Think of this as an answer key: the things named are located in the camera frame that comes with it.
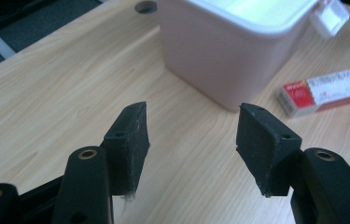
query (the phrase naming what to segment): floor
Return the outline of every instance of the floor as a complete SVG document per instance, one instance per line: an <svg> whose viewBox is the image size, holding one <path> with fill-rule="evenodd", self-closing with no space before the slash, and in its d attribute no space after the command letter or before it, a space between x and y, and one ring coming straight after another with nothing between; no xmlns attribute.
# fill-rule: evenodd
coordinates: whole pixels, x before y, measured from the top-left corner
<svg viewBox="0 0 350 224"><path fill-rule="evenodd" d="M98 0L52 0L10 24L0 24L0 37L18 52L100 4Z"/></svg>

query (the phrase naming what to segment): cable hole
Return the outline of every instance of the cable hole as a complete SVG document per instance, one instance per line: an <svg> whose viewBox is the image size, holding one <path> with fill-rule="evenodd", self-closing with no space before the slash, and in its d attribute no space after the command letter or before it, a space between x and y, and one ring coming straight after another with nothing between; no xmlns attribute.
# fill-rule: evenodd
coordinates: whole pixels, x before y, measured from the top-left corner
<svg viewBox="0 0 350 224"><path fill-rule="evenodd" d="M134 10L140 14L151 14L157 11L157 3L153 1L143 1L136 4Z"/></svg>

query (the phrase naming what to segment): white plastic container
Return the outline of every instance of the white plastic container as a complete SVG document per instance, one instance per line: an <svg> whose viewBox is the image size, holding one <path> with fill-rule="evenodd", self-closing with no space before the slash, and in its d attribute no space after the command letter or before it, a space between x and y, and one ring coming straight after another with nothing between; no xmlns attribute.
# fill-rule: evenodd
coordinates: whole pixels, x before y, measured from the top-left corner
<svg viewBox="0 0 350 224"><path fill-rule="evenodd" d="M166 66L238 111L313 31L317 0L158 0Z"/></svg>

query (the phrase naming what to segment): wooden table surface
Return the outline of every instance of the wooden table surface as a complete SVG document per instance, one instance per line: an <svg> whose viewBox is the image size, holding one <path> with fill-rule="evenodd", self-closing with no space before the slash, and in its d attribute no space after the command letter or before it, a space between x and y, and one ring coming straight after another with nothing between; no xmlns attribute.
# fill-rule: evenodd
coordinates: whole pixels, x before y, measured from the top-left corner
<svg viewBox="0 0 350 224"><path fill-rule="evenodd" d="M261 196L235 151L238 113L163 63L157 13L111 0L0 63L0 182L22 194L64 172L76 149L99 145L126 105L147 101L151 148L139 189L115 197L116 223L294 223L289 199ZM350 68L350 21L299 49L252 104L350 164L350 105L289 119L284 83Z"/></svg>

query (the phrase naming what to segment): wooden desk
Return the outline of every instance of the wooden desk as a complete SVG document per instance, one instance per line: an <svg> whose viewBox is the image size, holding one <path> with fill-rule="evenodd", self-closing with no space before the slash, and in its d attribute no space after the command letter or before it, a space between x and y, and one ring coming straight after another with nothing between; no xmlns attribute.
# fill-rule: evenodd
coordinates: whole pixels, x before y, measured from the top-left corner
<svg viewBox="0 0 350 224"><path fill-rule="evenodd" d="M147 101L151 148L117 223L294 223L289 199L265 199L236 153L238 114L165 69L157 14L112 0L0 63L0 182L20 193L63 174L74 150L99 145L126 105ZM253 104L350 164L350 105L288 119L273 93L289 81L350 68L350 21L314 36Z"/></svg>

